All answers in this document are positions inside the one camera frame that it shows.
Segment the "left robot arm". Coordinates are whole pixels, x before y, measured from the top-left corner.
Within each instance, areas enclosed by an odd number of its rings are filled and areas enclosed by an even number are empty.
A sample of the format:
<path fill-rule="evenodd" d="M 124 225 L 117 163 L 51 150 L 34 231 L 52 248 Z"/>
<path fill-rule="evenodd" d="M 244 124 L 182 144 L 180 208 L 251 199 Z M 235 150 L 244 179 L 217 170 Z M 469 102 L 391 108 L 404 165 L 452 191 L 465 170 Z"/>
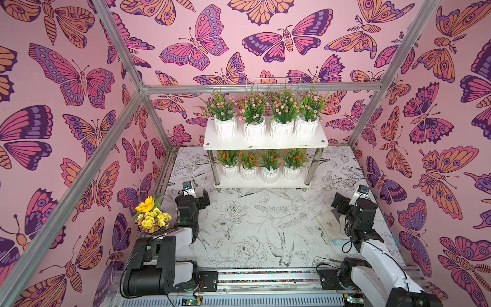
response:
<path fill-rule="evenodd" d="M 134 299 L 148 295 L 168 295 L 175 290 L 195 292 L 202 281 L 193 260 L 178 260 L 176 252 L 190 246 L 199 234 L 199 212 L 210 205 L 208 191 L 196 197 L 190 189 L 176 198 L 176 223 L 161 207 L 163 197 L 150 196 L 136 207 L 133 220 L 143 237 L 135 243 L 123 269 L 120 293 Z"/>

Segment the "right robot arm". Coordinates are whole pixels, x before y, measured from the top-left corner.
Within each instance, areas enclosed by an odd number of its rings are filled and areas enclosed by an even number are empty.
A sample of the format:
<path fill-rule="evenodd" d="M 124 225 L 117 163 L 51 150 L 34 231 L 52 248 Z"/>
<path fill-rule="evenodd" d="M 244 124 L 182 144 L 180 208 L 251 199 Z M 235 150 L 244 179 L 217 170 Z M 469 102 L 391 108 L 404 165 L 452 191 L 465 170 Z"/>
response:
<path fill-rule="evenodd" d="M 351 198 L 336 193 L 332 208 L 319 223 L 327 226 L 333 244 L 351 246 L 362 256 L 341 262 L 337 279 L 343 289 L 360 290 L 366 306 L 442 306 L 435 294 L 410 278 L 373 228 L 378 205 L 366 186 L 359 186 Z"/>

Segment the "pink flower pot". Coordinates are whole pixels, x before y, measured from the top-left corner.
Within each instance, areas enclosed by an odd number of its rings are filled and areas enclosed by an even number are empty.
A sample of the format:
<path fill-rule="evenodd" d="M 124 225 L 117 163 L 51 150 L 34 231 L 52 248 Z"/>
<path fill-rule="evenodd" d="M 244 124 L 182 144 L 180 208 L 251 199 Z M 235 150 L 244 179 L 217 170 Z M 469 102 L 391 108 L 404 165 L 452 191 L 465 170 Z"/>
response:
<path fill-rule="evenodd" d="M 289 139 L 294 131 L 295 119 L 300 115 L 302 102 L 298 93 L 284 88 L 273 93 L 270 135 L 278 141 Z"/>
<path fill-rule="evenodd" d="M 259 141 L 266 135 L 265 112 L 269 106 L 268 96 L 253 88 L 239 102 L 239 120 L 244 125 L 244 135 L 249 141 Z"/>
<path fill-rule="evenodd" d="M 211 97 L 203 102 L 214 116 L 215 128 L 220 138 L 232 138 L 237 133 L 237 121 L 234 98 L 225 93 L 213 90 Z"/>
<path fill-rule="evenodd" d="M 295 120 L 294 134 L 300 139 L 311 139 L 319 126 L 326 98 L 312 86 L 300 98 L 300 115 Z"/>

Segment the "orange flower pot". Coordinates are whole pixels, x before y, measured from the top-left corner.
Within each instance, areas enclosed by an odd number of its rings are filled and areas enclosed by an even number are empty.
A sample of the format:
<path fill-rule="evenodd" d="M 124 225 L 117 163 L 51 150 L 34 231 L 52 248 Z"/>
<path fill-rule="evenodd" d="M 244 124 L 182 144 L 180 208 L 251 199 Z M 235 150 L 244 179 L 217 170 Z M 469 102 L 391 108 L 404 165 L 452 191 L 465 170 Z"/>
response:
<path fill-rule="evenodd" d="M 239 151 L 219 150 L 217 151 L 217 163 L 220 165 L 222 174 L 227 179 L 233 179 L 239 174 Z"/>
<path fill-rule="evenodd" d="M 262 150 L 260 152 L 262 180 L 266 184 L 274 184 L 280 177 L 281 153 L 278 149 Z"/>
<path fill-rule="evenodd" d="M 303 148 L 287 149 L 283 156 L 283 176 L 287 180 L 295 180 L 299 177 L 301 168 L 308 162 L 306 150 Z"/>
<path fill-rule="evenodd" d="M 254 150 L 244 150 L 239 153 L 240 175 L 246 181 L 252 181 L 257 176 L 258 155 Z"/>

